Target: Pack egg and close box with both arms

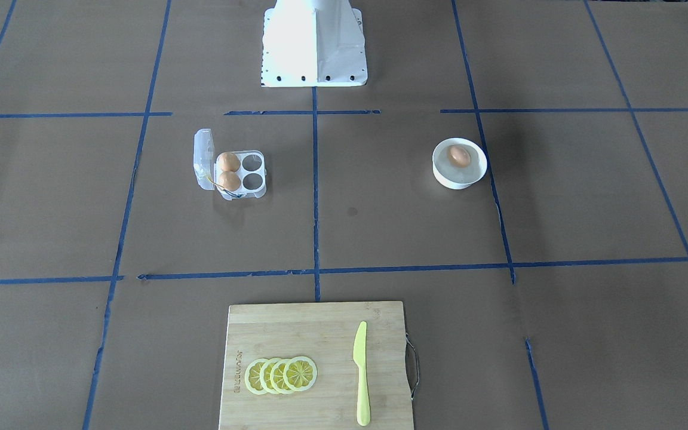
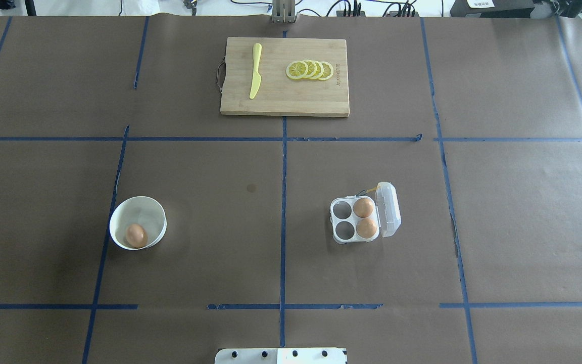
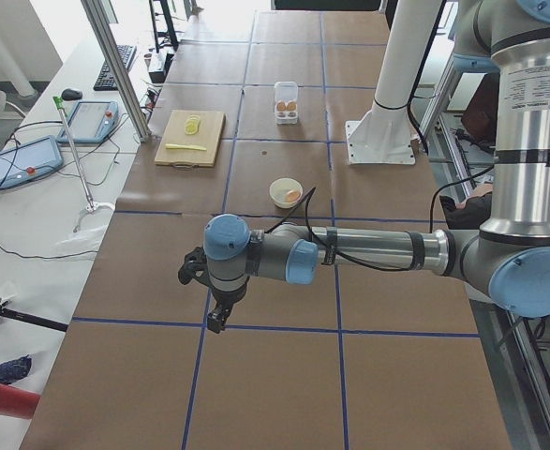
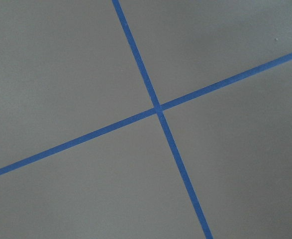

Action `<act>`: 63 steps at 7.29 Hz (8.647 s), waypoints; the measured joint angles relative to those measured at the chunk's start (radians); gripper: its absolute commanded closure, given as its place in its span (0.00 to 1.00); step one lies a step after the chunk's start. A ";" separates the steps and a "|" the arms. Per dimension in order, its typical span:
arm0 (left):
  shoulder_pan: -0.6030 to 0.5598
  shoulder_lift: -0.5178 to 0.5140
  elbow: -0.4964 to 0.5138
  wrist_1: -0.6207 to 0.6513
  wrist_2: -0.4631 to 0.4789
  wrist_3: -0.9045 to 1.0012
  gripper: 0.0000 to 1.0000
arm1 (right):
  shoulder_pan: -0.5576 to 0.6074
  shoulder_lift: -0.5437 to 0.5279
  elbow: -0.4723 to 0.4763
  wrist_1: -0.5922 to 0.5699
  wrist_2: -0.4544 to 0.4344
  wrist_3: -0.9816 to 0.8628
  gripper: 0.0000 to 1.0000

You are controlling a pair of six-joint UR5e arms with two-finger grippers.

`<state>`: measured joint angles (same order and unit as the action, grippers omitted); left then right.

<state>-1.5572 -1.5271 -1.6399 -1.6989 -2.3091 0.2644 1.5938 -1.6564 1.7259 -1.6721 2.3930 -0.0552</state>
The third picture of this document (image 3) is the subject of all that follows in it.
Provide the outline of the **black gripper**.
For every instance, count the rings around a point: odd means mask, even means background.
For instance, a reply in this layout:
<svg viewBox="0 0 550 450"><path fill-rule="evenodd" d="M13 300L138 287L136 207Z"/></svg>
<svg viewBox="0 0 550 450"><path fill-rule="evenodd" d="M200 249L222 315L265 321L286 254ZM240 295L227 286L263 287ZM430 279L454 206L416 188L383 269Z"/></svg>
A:
<svg viewBox="0 0 550 450"><path fill-rule="evenodd" d="M207 315L207 328L213 333L220 333L221 329L226 328L233 306L245 297L245 286L229 292L214 289L212 296L216 301L216 306Z"/></svg>

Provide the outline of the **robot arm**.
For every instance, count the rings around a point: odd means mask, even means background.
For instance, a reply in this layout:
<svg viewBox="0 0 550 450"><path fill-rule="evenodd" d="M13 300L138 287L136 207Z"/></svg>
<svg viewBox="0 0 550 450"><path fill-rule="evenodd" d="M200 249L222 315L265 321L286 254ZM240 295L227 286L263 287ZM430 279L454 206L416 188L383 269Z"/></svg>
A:
<svg viewBox="0 0 550 450"><path fill-rule="evenodd" d="M319 265L353 263L382 272L428 270L462 280L524 318L550 315L550 1L463 1L453 51L465 71L499 73L494 183L483 200L434 195L450 224L429 232L385 232L280 223L252 230L224 214L205 226L199 281L221 332L252 277L308 284Z"/></svg>

